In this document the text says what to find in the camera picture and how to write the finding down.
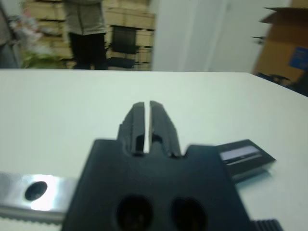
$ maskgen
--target blue sign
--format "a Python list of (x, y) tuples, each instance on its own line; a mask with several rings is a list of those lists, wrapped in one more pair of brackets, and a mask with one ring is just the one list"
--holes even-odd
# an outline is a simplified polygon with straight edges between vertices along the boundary
[(308, 48), (296, 47), (289, 65), (297, 69), (307, 70)]

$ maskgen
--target screw hole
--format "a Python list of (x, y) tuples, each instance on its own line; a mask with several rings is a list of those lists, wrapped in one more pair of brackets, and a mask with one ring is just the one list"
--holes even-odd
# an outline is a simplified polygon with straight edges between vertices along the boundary
[(207, 216), (198, 202), (193, 199), (174, 200), (171, 215), (179, 231), (206, 231)]
[(31, 184), (25, 192), (25, 198), (29, 201), (39, 199), (47, 190), (46, 182), (39, 181)]
[(153, 209), (147, 199), (130, 196), (121, 201), (116, 216), (122, 231), (145, 231), (151, 225)]

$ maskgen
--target beige jacket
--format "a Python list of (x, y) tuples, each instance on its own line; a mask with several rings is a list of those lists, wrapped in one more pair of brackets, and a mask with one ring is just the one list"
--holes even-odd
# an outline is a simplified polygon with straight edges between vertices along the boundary
[(78, 35), (106, 33), (103, 0), (63, 0), (68, 31)]

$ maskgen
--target black pants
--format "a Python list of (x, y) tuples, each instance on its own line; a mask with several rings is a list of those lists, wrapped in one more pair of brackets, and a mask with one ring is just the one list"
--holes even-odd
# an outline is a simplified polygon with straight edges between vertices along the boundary
[(77, 64), (74, 69), (107, 70), (107, 58), (104, 34), (77, 35), (69, 33), (71, 47)]

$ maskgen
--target black plastic mount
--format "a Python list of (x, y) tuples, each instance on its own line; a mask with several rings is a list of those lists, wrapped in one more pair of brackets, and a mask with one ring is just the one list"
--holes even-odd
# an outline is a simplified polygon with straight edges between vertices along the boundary
[(137, 103), (117, 140), (94, 142), (62, 231), (272, 231), (249, 220), (218, 149), (181, 155), (163, 106), (150, 106), (149, 153)]

